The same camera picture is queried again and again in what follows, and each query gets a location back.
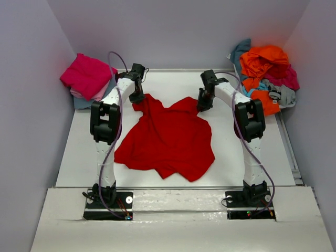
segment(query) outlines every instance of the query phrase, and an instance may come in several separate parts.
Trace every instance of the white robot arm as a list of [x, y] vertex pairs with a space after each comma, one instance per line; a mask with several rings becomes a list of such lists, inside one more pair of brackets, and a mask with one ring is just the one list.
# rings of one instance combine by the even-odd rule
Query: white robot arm
[[263, 105], [260, 100], [251, 100], [237, 92], [225, 78], [218, 79], [213, 70], [203, 72], [201, 79], [204, 88], [199, 89], [198, 110], [202, 112], [212, 108], [215, 97], [223, 100], [231, 108], [234, 106], [233, 116], [237, 120], [239, 131], [243, 137], [241, 139], [238, 129], [234, 125], [236, 135], [243, 147], [245, 163], [244, 188], [242, 191], [226, 192], [226, 199], [232, 198], [230, 201], [227, 200], [227, 204], [228, 206], [230, 204], [230, 207], [255, 206], [266, 195], [269, 195], [264, 172], [260, 164], [251, 155], [251, 153], [254, 154], [260, 160], [260, 139], [265, 130]]
[[[133, 64], [130, 72], [123, 72], [118, 76], [117, 87], [120, 91], [121, 102], [130, 98], [132, 103], [144, 99], [142, 78], [145, 68], [140, 64]], [[116, 197], [116, 178], [114, 176], [114, 145], [116, 141], [122, 115], [122, 104], [117, 87], [100, 102], [91, 106], [90, 133], [96, 141], [97, 147], [97, 176], [92, 187], [92, 198], [99, 199], [99, 180], [104, 202], [112, 205]]]

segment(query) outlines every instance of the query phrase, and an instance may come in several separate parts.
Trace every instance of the white table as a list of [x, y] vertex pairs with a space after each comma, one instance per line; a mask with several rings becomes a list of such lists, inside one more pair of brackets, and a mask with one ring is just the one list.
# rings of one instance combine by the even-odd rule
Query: white table
[[276, 188], [277, 221], [227, 220], [224, 190], [135, 190], [133, 221], [87, 221], [82, 191], [48, 190], [31, 252], [333, 251], [309, 187]]
[[[202, 87], [200, 72], [149, 72], [143, 84], [145, 93], [162, 101], [165, 107], [191, 96], [198, 97]], [[226, 78], [236, 85], [231, 76]], [[122, 134], [117, 147], [130, 129], [138, 122], [142, 112], [135, 112], [129, 100], [124, 104]], [[118, 188], [227, 188], [242, 186], [244, 160], [242, 146], [233, 131], [231, 108], [221, 100], [214, 107], [198, 114], [212, 128], [212, 149], [216, 160], [198, 181], [189, 182], [179, 174], [165, 180], [155, 170], [138, 171], [123, 164], [115, 164]], [[96, 145], [89, 132], [90, 110], [75, 111], [56, 187], [92, 187], [96, 178]], [[274, 115], [266, 117], [266, 131], [261, 143], [261, 160], [275, 185], [295, 185], [284, 142]]]

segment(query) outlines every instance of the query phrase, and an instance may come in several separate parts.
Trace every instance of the orange cloth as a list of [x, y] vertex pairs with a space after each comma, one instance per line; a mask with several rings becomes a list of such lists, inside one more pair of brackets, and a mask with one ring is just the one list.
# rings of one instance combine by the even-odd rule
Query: orange cloth
[[[265, 73], [269, 73], [276, 78], [284, 78], [288, 68], [287, 54], [277, 46], [254, 47], [240, 57], [242, 74], [248, 78], [243, 80], [243, 85], [247, 92], [252, 88], [258, 88]], [[252, 99], [259, 99], [262, 102], [264, 115], [275, 114], [280, 111], [279, 104], [273, 103], [268, 95], [268, 91], [255, 90], [251, 94]]]
[[254, 47], [240, 57], [242, 74], [246, 75], [243, 81], [247, 92], [252, 88], [259, 87], [259, 82], [266, 72], [275, 78], [286, 76], [288, 68], [288, 56], [277, 46]]
[[259, 99], [262, 102], [264, 116], [280, 112], [278, 103], [273, 103], [273, 99], [268, 95], [268, 91], [255, 90], [251, 94], [251, 99]]

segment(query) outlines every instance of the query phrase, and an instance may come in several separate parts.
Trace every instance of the crumpled fabric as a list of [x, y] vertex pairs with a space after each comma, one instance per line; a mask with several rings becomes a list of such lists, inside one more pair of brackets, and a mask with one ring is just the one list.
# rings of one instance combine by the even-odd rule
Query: crumpled fabric
[[252, 89], [250, 89], [250, 91], [248, 91], [248, 92], [246, 91], [246, 89], [245, 89], [244, 86], [241, 88], [241, 92], [242, 92], [245, 96], [247, 96], [247, 97], [251, 97], [252, 93], [253, 93], [255, 90], [268, 91], [268, 87], [267, 87], [264, 83], [260, 82], [260, 83], [259, 83], [259, 87], [257, 87], [256, 89], [255, 89], [255, 88], [252, 88]]
[[[277, 46], [251, 48], [250, 51], [241, 55], [240, 64], [242, 66], [241, 74], [248, 77], [243, 80], [247, 92], [251, 89], [257, 89], [267, 72], [277, 78], [285, 77], [289, 65], [287, 54]], [[251, 98], [262, 101], [265, 116], [280, 111], [279, 104], [273, 102], [268, 95], [268, 91], [256, 90], [252, 93]]]
[[155, 169], [165, 179], [179, 173], [190, 182], [204, 175], [215, 160], [211, 128], [197, 116], [197, 100], [186, 97], [169, 108], [150, 94], [135, 111], [143, 116], [115, 151], [114, 161], [130, 169]]
[[[111, 78], [109, 81], [108, 87], [103, 95], [103, 99], [112, 91], [112, 89], [117, 85], [117, 82], [115, 80], [115, 76]], [[85, 98], [77, 98], [76, 96], [73, 97], [73, 106], [75, 109], [88, 109], [91, 108], [92, 103], [95, 101], [93, 99], [87, 100]]]
[[241, 55], [240, 64], [242, 74], [249, 77], [243, 82], [247, 92], [259, 86], [266, 72], [275, 78], [285, 77], [289, 65], [287, 54], [277, 46], [251, 48]]
[[60, 80], [64, 86], [75, 89], [89, 101], [111, 78], [110, 67], [106, 63], [84, 54], [77, 54]]
[[268, 95], [272, 99], [279, 99], [279, 104], [285, 108], [291, 108], [294, 107], [296, 104], [296, 95], [294, 90], [291, 90], [290, 88], [287, 88], [285, 85], [282, 85], [281, 87], [273, 85], [268, 79], [261, 80], [261, 83], [266, 85], [268, 87], [269, 93]]
[[282, 85], [285, 85], [287, 88], [290, 88], [294, 91], [297, 91], [300, 88], [297, 74], [294, 69], [292, 69], [291, 65], [288, 65], [286, 76], [283, 78], [274, 77], [271, 72], [267, 72], [264, 78], [268, 79], [275, 86], [281, 87]]
[[[108, 83], [106, 83], [106, 85], [98, 92], [95, 94], [95, 96], [92, 97], [93, 100], [95, 101], [100, 101], [103, 96], [104, 96], [104, 93], [105, 91], [107, 90], [107, 87], [109, 86], [109, 81]], [[76, 91], [75, 89], [71, 88], [70, 89], [70, 93], [74, 96], [74, 97], [77, 97], [77, 98], [83, 98], [83, 96], [81, 95], [80, 92]]]

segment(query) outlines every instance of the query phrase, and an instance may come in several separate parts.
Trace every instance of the cable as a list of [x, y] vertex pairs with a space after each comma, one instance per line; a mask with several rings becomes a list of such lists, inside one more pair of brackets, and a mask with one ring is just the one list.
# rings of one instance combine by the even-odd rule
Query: cable
[[257, 208], [253, 212], [258, 211], [258, 208], [259, 208], [259, 204], [257, 204]]
[[225, 200], [227, 200], [227, 198], [222, 199], [222, 201], [220, 203], [221, 203], [221, 205], [223, 205], [227, 208], [227, 206], [223, 204], [223, 201], [225, 201]]
[[[267, 204], [266, 204], [265, 201], [261, 200], [261, 202], [262, 202], [265, 206], [267, 206]], [[268, 207], [267, 209], [268, 209], [268, 211], [269, 211], [270, 216], [273, 217], [273, 212], [269, 209], [269, 207]]]
[[110, 71], [111, 71], [112, 76], [113, 76], [113, 71], [112, 71], [112, 66], [111, 66], [111, 61], [110, 61], [110, 54], [117, 55], [121, 59], [122, 63], [124, 64], [126, 72], [128, 72], [128, 69], [127, 69], [127, 66], [125, 64], [125, 61], [121, 58], [121, 56], [119, 55], [119, 53], [116, 53], [115, 51], [109, 51], [109, 53], [107, 55], [107, 61], [109, 63], [109, 67], [110, 67]]
[[145, 70], [147, 70], [147, 72], [145, 73], [145, 78], [143, 79], [142, 83], [144, 83], [146, 80], [146, 76], [147, 76], [147, 73], [149, 72], [149, 68], [146, 68]]
[[239, 125], [238, 125], [238, 122], [237, 122], [237, 118], [236, 118], [236, 115], [235, 115], [235, 97], [236, 97], [236, 93], [238, 92], [238, 89], [240, 88], [240, 84], [243, 84], [243, 83], [238, 79], [237, 76], [235, 76], [234, 74], [232, 74], [230, 72], [221, 71], [221, 72], [216, 72], [215, 74], [218, 74], [218, 73], [231, 75], [238, 80], [238, 86], [235, 89], [235, 92], [233, 93], [233, 96], [232, 96], [232, 114], [233, 114], [233, 119], [235, 121], [235, 126], [237, 128], [239, 138], [241, 139], [244, 147], [246, 148], [248, 153], [254, 158], [254, 160], [260, 165], [261, 169], [264, 171], [264, 173], [266, 174], [266, 176], [268, 177], [268, 179], [271, 181], [271, 184], [272, 184], [273, 192], [272, 192], [272, 195], [271, 195], [271, 199], [269, 200], [268, 204], [262, 210], [258, 211], [256, 214], [254, 214], [254, 216], [256, 216], [256, 215], [262, 213], [263, 211], [265, 211], [266, 209], [268, 209], [268, 207], [271, 205], [271, 203], [273, 201], [273, 198], [274, 198], [274, 194], [275, 194], [275, 184], [274, 184], [272, 178], [270, 177], [270, 175], [268, 174], [268, 172], [266, 171], [264, 165], [261, 163], [261, 161], [253, 154], [253, 152], [247, 146], [246, 141], [243, 138], [242, 132], [240, 131], [240, 128], [239, 128]]
[[[126, 72], [128, 72], [127, 70], [127, 66], [125, 64], [125, 61], [121, 58], [121, 56], [119, 54], [117, 54], [116, 52], [114, 51], [110, 51], [108, 53], [108, 63], [109, 63], [109, 68], [110, 68], [110, 71], [111, 71], [111, 74], [113, 76], [113, 71], [112, 71], [112, 66], [111, 66], [111, 61], [110, 61], [110, 54], [115, 54], [117, 55], [121, 61], [123, 62], [124, 66], [125, 66], [125, 69], [126, 69]], [[99, 181], [98, 181], [98, 193], [99, 193], [99, 198], [100, 198], [100, 201], [101, 203], [103, 204], [103, 206], [111, 213], [113, 214], [115, 217], [117, 218], [120, 218], [120, 219], [123, 219], [123, 217], [117, 215], [115, 212], [113, 212], [109, 206], [105, 203], [103, 197], [102, 197], [102, 194], [101, 194], [101, 178], [102, 178], [102, 175], [103, 175], [103, 169], [104, 169], [104, 166], [105, 166], [105, 163], [107, 161], [107, 158], [109, 157], [109, 155], [111, 154], [114, 146], [116, 145], [116, 142], [118, 140], [118, 138], [120, 137], [120, 134], [121, 134], [121, 123], [122, 123], [122, 99], [121, 99], [121, 93], [120, 93], [120, 90], [118, 88], [118, 85], [117, 85], [117, 92], [118, 92], [118, 96], [119, 96], [119, 107], [120, 107], [120, 121], [119, 121], [119, 128], [118, 128], [118, 133], [117, 133], [117, 136], [115, 138], [115, 140], [113, 141], [113, 143], [111, 144], [111, 148], [109, 149], [108, 153], [106, 154], [105, 156], [105, 159], [103, 161], [103, 163], [101, 164], [101, 168], [100, 168], [100, 173], [99, 173]]]

